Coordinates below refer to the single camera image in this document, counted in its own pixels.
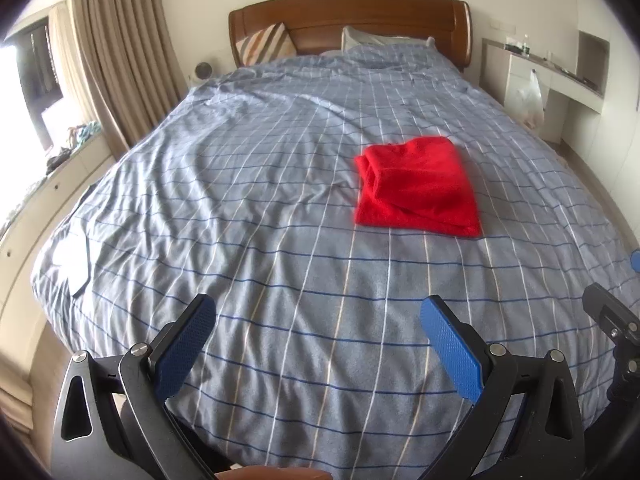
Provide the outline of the person's left hand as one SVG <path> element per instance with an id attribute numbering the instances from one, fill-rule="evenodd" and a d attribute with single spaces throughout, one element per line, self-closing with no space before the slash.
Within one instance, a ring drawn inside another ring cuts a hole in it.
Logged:
<path id="1" fill-rule="evenodd" d="M 245 466 L 215 474 L 218 480 L 332 480 L 326 471 L 306 467 Z"/>

